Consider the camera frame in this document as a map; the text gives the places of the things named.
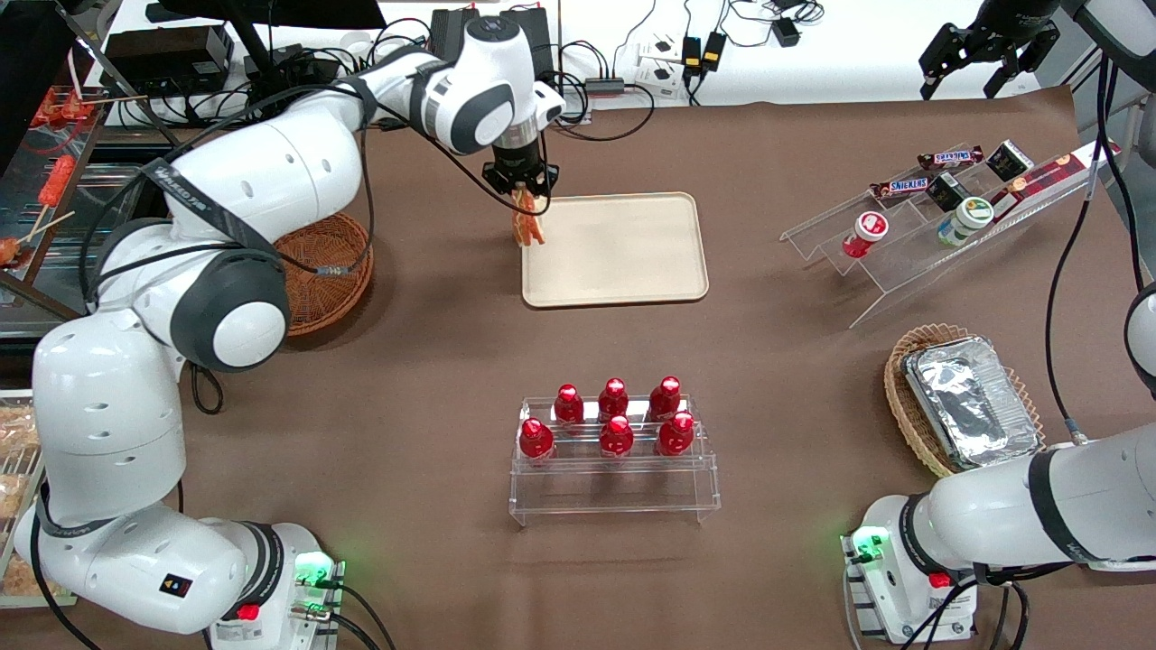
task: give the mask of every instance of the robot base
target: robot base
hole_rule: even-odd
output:
[[[895,644],[906,643],[951,591],[950,586],[933,588],[903,548],[899,512],[906,502],[905,496],[880,498],[867,509],[862,525],[842,538],[859,628],[864,636],[885,636]],[[875,560],[851,564],[862,553]],[[971,638],[975,613],[976,588],[971,588],[943,611],[934,626],[935,641]],[[932,627],[924,628],[916,641],[926,641]]]
[[[309,579],[342,579],[344,562],[321,552],[313,535],[296,524],[274,524],[286,547],[277,586],[257,619],[216,621],[208,636],[213,650],[326,650],[336,644],[329,623],[287,616],[294,604],[333,605],[328,590],[299,584]]]

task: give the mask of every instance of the white table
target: white table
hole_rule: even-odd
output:
[[[651,17],[635,31],[631,43],[620,50],[617,73],[627,82],[633,80],[637,44],[654,35],[681,38],[687,29],[687,14],[681,0],[657,0],[658,6]],[[692,15],[690,34],[705,43],[714,28],[725,0],[689,0]],[[144,6],[149,0],[124,0],[113,20],[110,34],[135,29],[176,28],[198,24],[215,24],[218,21],[190,19],[155,25],[144,19]],[[525,0],[482,2],[483,14],[496,14]],[[773,102],[779,104],[808,104],[832,102],[896,102],[919,101],[922,75],[919,56],[934,37],[940,25],[954,22],[965,27],[971,22],[981,0],[827,0],[827,15],[815,25],[800,27],[801,39],[795,47],[780,47],[771,37],[758,47],[736,47],[727,44],[719,71],[707,76],[697,97],[703,104],[747,104]],[[430,12],[437,8],[453,9],[464,2],[384,2],[381,13],[387,21],[413,16],[429,21]],[[608,59],[614,58],[628,30],[650,9],[651,0],[546,0],[542,2],[549,15],[553,42],[568,43],[586,39],[599,47]],[[743,15],[761,10],[755,3],[736,3]],[[759,43],[768,36],[768,27],[742,21],[733,13],[725,21],[724,29],[739,43]],[[234,68],[228,88],[245,81],[243,59],[244,45],[229,28],[236,45]],[[262,37],[266,30],[258,27]],[[416,37],[423,35],[421,25],[406,22],[390,30],[390,34]],[[373,37],[376,32],[363,32]],[[273,45],[301,43],[307,47],[341,46],[355,38],[344,30],[273,28]],[[961,99],[983,97],[983,87],[995,72],[996,64],[976,64],[948,76],[935,94],[936,99]],[[595,76],[594,57],[578,47],[566,50],[565,69],[579,77]],[[86,84],[99,86],[99,66],[95,66]],[[1020,75],[1008,83],[1000,96],[1011,96],[1037,90],[1035,75]],[[170,104],[181,109],[180,98],[170,98]],[[205,103],[199,112],[213,115],[220,99]],[[244,104],[243,95],[224,98],[222,115],[228,115]],[[644,96],[628,94],[615,98],[598,98],[594,109],[637,108],[647,104]],[[659,105],[686,105],[686,97],[660,99]],[[153,108],[163,118],[179,120],[179,116],[160,99]],[[143,118],[139,109],[132,109],[138,118]],[[128,125],[140,124],[140,119]],[[110,112],[109,125],[120,125],[118,111]]]

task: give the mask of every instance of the beige tray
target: beige tray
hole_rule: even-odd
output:
[[[710,287],[690,194],[554,199],[539,220],[546,244],[521,252],[531,306],[696,301]]]

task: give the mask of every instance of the clear acrylic stand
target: clear acrylic stand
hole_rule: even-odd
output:
[[[519,524],[540,515],[591,512],[694,512],[702,522],[721,507],[714,451],[689,396],[683,396],[681,408],[695,416],[695,441],[673,457],[654,455],[660,426],[645,421],[650,398],[631,396],[630,456],[602,458],[598,398],[583,400],[583,424],[555,421],[553,397],[523,401],[510,468],[510,515]],[[554,431],[554,458],[527,458],[518,448],[517,431],[527,418],[538,418]]]
[[[969,145],[961,143],[950,150],[969,148],[971,148]],[[985,163],[944,171],[950,171],[951,176],[966,187],[971,195],[988,200],[1008,184]],[[941,171],[913,168],[888,180],[916,176],[934,177],[939,173]],[[779,237],[779,241],[791,242],[805,260],[810,261],[820,254],[825,257],[840,275],[846,275],[857,267],[866,272],[880,295],[850,325],[850,327],[854,327],[865,319],[877,316],[913,297],[947,272],[981,252],[998,245],[1010,244],[1025,231],[1027,228],[1021,224],[1027,222],[1030,216],[1073,192],[1087,187],[1087,185],[1085,175],[1072,186],[1040,204],[1013,209],[998,224],[972,235],[968,243],[959,248],[950,248],[940,243],[936,230],[940,223],[947,219],[947,214],[925,192],[902,201],[882,202],[875,199],[870,192],[864,192],[787,230]],[[875,210],[887,216],[887,237],[872,246],[865,257],[853,259],[843,252],[843,239],[851,234],[855,217],[867,210]]]

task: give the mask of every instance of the acrylic shelf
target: acrylic shelf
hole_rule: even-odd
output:
[[[602,458],[598,442],[598,398],[584,397],[585,423],[554,419],[554,398],[523,401],[514,428],[510,467],[510,515],[523,526],[550,515],[596,512],[694,512],[702,522],[721,507],[718,466],[694,400],[683,394],[681,408],[695,416],[695,440],[681,456],[654,455],[660,424],[646,422],[647,396],[631,396],[627,419],[635,444],[625,458]],[[554,431],[553,458],[527,458],[518,431],[538,418]]]

